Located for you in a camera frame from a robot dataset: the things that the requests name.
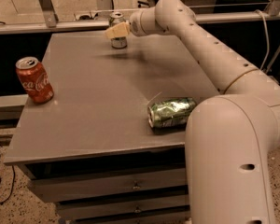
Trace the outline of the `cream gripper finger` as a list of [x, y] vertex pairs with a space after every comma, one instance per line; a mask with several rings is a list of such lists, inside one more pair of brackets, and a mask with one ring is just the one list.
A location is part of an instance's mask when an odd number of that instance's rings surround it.
[[123, 21], [106, 29], [105, 36], [108, 39], [121, 38], [128, 36], [130, 31], [130, 24]]

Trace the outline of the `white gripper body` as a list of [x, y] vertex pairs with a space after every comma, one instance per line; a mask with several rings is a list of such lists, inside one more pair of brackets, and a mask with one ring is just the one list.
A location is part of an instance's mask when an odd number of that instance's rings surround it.
[[134, 12], [129, 18], [129, 24], [131, 32], [136, 36], [154, 35], [159, 31], [154, 8]]

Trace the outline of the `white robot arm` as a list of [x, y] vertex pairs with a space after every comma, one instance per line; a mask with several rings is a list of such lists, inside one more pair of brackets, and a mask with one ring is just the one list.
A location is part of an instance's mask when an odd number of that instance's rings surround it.
[[187, 123], [192, 223], [275, 224], [268, 153], [280, 146], [280, 86], [206, 32], [180, 0], [159, 0], [105, 34], [175, 35], [219, 92]]

